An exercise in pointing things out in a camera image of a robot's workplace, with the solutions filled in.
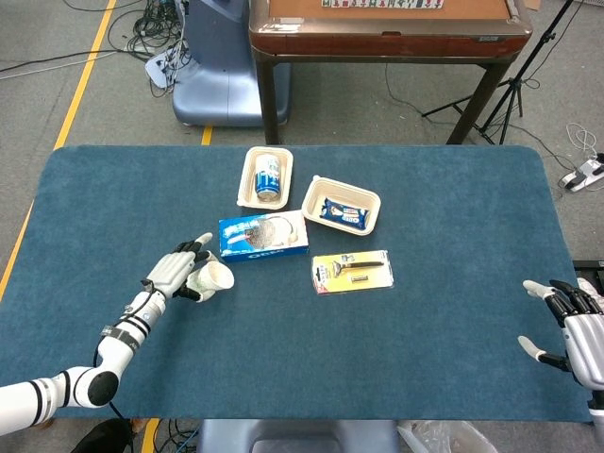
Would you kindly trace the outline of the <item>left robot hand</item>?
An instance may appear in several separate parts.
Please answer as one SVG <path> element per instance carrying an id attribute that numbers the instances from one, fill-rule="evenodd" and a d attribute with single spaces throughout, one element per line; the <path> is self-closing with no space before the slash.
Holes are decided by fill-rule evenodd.
<path id="1" fill-rule="evenodd" d="M 150 273 L 141 280 L 148 292 L 160 292 L 166 300 L 184 297 L 195 302 L 207 301 L 214 290 L 203 290 L 198 281 L 200 270 L 196 264 L 209 263 L 216 257 L 205 249 L 212 239 L 212 233 L 206 232 L 192 241 L 180 243 L 171 253 L 164 255 Z"/>

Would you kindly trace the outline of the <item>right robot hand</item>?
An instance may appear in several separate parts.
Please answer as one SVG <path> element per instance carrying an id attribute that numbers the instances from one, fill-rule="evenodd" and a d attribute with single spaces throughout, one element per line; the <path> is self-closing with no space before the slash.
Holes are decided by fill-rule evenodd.
<path id="1" fill-rule="evenodd" d="M 540 363 L 570 372 L 575 380 L 590 391 L 603 389 L 603 309 L 581 288 L 560 280 L 543 285 L 525 280 L 528 295 L 545 302 L 558 326 L 565 344 L 565 355 L 557 356 L 537 347 L 526 336 L 518 343 Z"/>

